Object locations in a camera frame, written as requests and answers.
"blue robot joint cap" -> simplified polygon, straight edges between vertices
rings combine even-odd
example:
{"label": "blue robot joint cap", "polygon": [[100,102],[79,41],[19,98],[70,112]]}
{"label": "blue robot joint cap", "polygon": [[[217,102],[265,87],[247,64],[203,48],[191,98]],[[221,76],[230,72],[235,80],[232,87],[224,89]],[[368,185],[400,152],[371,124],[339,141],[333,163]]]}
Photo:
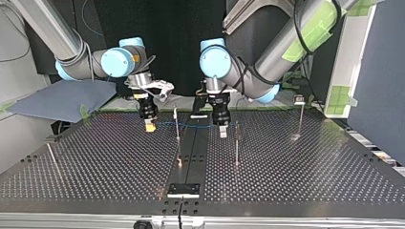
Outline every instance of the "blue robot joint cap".
{"label": "blue robot joint cap", "polygon": [[225,49],[212,45],[224,46],[224,40],[220,38],[201,43],[200,67],[207,77],[223,78],[232,68],[231,57]]}

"dark curtain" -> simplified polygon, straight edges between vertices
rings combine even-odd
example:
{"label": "dark curtain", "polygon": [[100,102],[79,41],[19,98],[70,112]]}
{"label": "dark curtain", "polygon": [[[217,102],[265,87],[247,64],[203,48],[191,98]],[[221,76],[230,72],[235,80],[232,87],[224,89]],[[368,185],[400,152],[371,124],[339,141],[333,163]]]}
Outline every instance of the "dark curtain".
{"label": "dark curtain", "polygon": [[155,78],[175,85],[174,94],[194,95],[203,80],[200,42],[223,37],[225,0],[95,1],[108,48],[122,38],[140,36]]}

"metal clamp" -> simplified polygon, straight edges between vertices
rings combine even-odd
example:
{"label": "metal clamp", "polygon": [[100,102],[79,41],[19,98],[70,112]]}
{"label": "metal clamp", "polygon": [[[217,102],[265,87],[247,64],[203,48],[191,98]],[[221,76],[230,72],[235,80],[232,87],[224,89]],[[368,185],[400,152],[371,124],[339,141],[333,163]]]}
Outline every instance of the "metal clamp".
{"label": "metal clamp", "polygon": [[293,0],[240,0],[224,20],[224,33],[232,34],[255,11],[265,6],[278,7],[290,17],[292,17],[294,11]]}

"wire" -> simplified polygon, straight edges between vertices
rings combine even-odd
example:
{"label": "wire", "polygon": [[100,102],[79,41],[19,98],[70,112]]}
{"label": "wire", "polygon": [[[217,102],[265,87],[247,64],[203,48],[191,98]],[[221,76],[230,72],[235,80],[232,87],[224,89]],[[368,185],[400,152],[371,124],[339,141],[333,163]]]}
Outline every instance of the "wire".
{"label": "wire", "polygon": [[[303,47],[303,49],[305,50],[305,52],[307,52],[308,55],[314,55],[315,52],[310,50],[307,43],[304,40],[304,37],[301,33],[301,20],[300,16],[298,15],[298,3],[300,0],[295,0],[294,2],[294,14],[293,14],[293,20],[294,20],[294,27],[295,27],[295,31],[297,32],[297,36],[298,39],[300,41],[301,46]],[[339,3],[336,0],[331,0],[332,3],[334,4],[335,8],[336,8],[336,22],[334,23],[334,25],[332,26],[332,28],[330,29],[330,33],[333,33],[334,30],[336,29],[336,26],[339,24],[341,18],[342,18],[342,8],[340,7]]]}
{"label": "wire", "polygon": [[92,50],[90,49],[89,44],[83,40],[81,35],[76,30],[74,30],[74,29],[72,29],[72,30],[76,33],[77,37],[80,40],[80,51],[79,51],[79,53],[75,56],[75,58],[73,58],[71,60],[60,60],[60,59],[57,58],[57,56],[55,56],[54,58],[63,67],[70,67],[70,66],[76,64],[77,62],[79,62],[83,58],[83,56],[87,53],[87,56],[88,56],[87,61],[89,63],[90,74],[92,76],[92,80],[95,81],[95,77],[97,77],[97,78],[99,78],[99,77],[95,75],[93,61],[95,61],[97,63],[97,65],[99,65],[99,63],[93,57],[93,53],[92,53]]}
{"label": "wire", "polygon": [[152,64],[152,62],[153,62],[155,59],[156,59],[156,56],[155,56],[155,55],[152,55],[151,57],[149,57],[149,59],[146,61],[146,63],[145,63],[142,67],[140,67],[135,73],[140,73],[140,72],[144,71],[146,68],[149,67],[149,65]]}
{"label": "wire", "polygon": [[179,228],[182,229],[182,221],[181,221],[181,210],[182,210],[182,201],[184,200],[184,198],[181,198],[181,204],[180,204],[180,209],[179,209],[179,215],[178,215],[178,219],[179,219]]}
{"label": "wire", "polygon": [[25,28],[24,20],[22,19],[22,17],[18,14],[18,12],[17,12],[12,6],[10,6],[10,5],[6,4],[6,3],[0,2],[0,11],[2,11],[3,14],[7,17],[7,20],[8,20],[9,23],[12,25],[12,27],[13,27],[18,33],[20,33],[21,36],[27,41],[27,46],[28,46],[28,47],[27,47],[27,50],[26,50],[22,55],[17,56],[17,57],[14,57],[14,58],[11,58],[11,59],[0,60],[0,63],[5,63],[5,62],[11,62],[11,61],[14,61],[14,60],[19,60],[19,59],[22,59],[22,58],[26,57],[26,56],[30,53],[31,45],[30,45],[30,42],[29,42],[29,40],[28,40],[27,35],[18,29],[18,27],[12,22],[12,20],[10,19],[10,17],[4,12],[4,10],[2,9],[2,7],[6,7],[7,9],[11,10],[11,11],[15,14],[15,16],[19,19],[19,21],[20,21],[20,23],[21,23],[21,26],[22,26],[23,28]]}
{"label": "wire", "polygon": [[84,9],[86,8],[87,2],[89,0],[85,0],[83,3],[83,7],[81,8],[81,20],[83,21],[83,24],[87,27],[87,29],[89,29],[89,31],[92,31],[93,33],[99,35],[99,36],[104,36],[102,33],[93,30],[86,22],[86,19],[84,18]]}
{"label": "wire", "polygon": [[[232,86],[232,88],[238,87],[239,84],[242,81],[244,81],[244,76],[245,76],[244,72],[242,71],[242,68],[241,68],[241,65],[240,65],[238,59],[235,57],[235,55],[232,53],[232,51],[230,49],[228,49],[227,47],[222,46],[222,45],[210,45],[210,46],[206,47],[205,49],[203,49],[202,53],[204,53],[207,49],[212,48],[212,47],[220,47],[220,48],[224,49],[225,51],[227,51],[229,53],[229,55],[231,57],[231,60],[233,60],[233,62],[235,63],[235,65],[236,65],[236,67],[238,69],[238,73],[239,73],[239,80],[236,82],[235,85]],[[227,85],[225,85],[223,87],[220,94],[223,93],[226,90],[226,88],[227,88]],[[243,85],[242,85],[242,92],[245,92],[245,83],[243,83]]]}
{"label": "wire", "polygon": [[[177,125],[176,122],[158,122],[158,125]],[[213,127],[213,125],[210,126],[197,126],[197,125],[187,125],[184,123],[178,123],[179,126],[182,127],[187,127],[187,128],[196,128],[196,129],[208,129]]]}

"black cable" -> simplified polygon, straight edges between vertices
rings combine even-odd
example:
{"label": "black cable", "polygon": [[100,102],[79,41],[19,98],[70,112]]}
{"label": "black cable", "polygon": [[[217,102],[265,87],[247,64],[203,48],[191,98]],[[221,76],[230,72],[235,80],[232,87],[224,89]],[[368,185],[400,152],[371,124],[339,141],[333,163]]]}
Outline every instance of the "black cable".
{"label": "black cable", "polygon": [[3,11],[3,9],[1,9],[1,6],[0,6],[0,11],[3,12],[3,14],[7,17],[7,20],[10,22],[10,24],[18,31],[18,33],[21,34],[21,36],[24,37],[24,39],[27,41],[27,44],[28,44],[27,50],[26,50],[26,52],[24,52],[24,54],[11,58],[11,59],[0,60],[0,63],[11,62],[11,61],[19,60],[19,59],[26,57],[30,53],[30,50],[31,50],[30,42],[28,41],[27,36],[22,31],[20,31],[17,26],[15,26],[15,24],[12,22],[12,20],[9,18],[9,16]]}
{"label": "black cable", "polygon": [[319,105],[319,107],[321,108],[322,113],[325,113],[325,108],[322,106],[320,100],[318,99],[318,96],[316,96],[315,90],[312,88],[312,84],[310,83],[310,80],[309,80],[309,78],[308,78],[308,76],[307,76],[307,70],[306,70],[306,67],[305,67],[305,63],[303,63],[302,66],[303,66],[304,78],[307,80],[307,83],[308,83],[310,92],[313,94],[313,97],[315,98],[316,103],[317,103],[317,104]]}
{"label": "black cable", "polygon": [[182,201],[183,201],[183,198],[181,199],[180,210],[179,210],[179,215],[178,215],[178,219],[179,219],[179,229],[182,229],[182,221],[181,221]]}
{"label": "black cable", "polygon": [[334,23],[333,27],[330,28],[330,33],[334,33],[334,30],[339,25],[340,21],[342,20],[342,8],[340,7],[337,0],[331,0],[336,8],[336,22]]}
{"label": "black cable", "polygon": [[[315,52],[311,51],[309,49],[309,47],[307,46],[307,43],[305,42],[304,37],[301,33],[301,20],[299,20],[300,16],[298,15],[298,2],[299,1],[300,0],[295,0],[295,2],[294,2],[293,20],[294,20],[295,31],[297,32],[298,39],[300,41],[301,46],[305,50],[305,52],[307,52],[308,55],[314,55]],[[342,18],[342,8],[340,7],[339,3],[336,0],[331,0],[331,1],[336,8],[336,22],[334,23],[333,27],[330,29],[330,33],[333,33],[334,30],[336,29],[336,26],[339,24],[339,22]]]}
{"label": "black cable", "polygon": [[[243,81],[244,73],[242,72],[242,68],[241,68],[241,66],[240,66],[240,64],[239,64],[238,59],[235,57],[235,55],[232,53],[232,51],[231,51],[230,49],[228,49],[227,47],[222,46],[222,45],[210,45],[210,46],[206,47],[205,49],[203,49],[203,50],[201,51],[201,53],[204,53],[207,49],[209,49],[209,48],[211,48],[211,47],[219,47],[219,48],[222,48],[222,49],[224,49],[225,51],[228,52],[228,54],[230,55],[231,61],[233,60],[233,62],[235,62],[236,67],[237,67],[237,69],[238,69],[239,80],[242,80],[242,81]],[[227,88],[227,85],[225,85],[225,86],[223,87],[223,89],[221,90],[221,93],[223,93],[226,88]],[[245,92],[245,83],[243,83],[242,91]]]}
{"label": "black cable", "polygon": [[87,24],[86,19],[84,18],[84,9],[86,8],[86,5],[87,5],[87,2],[88,2],[88,1],[89,1],[89,0],[85,0],[84,3],[83,3],[83,6],[81,7],[81,20],[83,21],[84,26],[86,26],[87,29],[89,29],[89,31],[92,31],[93,33],[95,33],[95,34],[97,34],[97,35],[99,35],[99,36],[104,36],[102,33],[93,30],[93,29]]}

